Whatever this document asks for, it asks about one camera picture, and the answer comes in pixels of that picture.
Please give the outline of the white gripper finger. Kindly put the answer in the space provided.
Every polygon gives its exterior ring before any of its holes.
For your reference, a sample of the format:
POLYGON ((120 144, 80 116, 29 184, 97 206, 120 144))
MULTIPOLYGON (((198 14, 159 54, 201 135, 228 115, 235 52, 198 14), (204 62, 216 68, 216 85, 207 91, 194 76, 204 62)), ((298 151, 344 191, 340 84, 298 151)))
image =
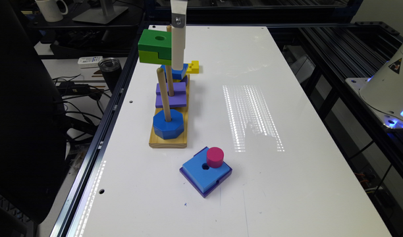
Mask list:
POLYGON ((187 0, 171 0, 172 69, 182 70, 186 46, 187 0))

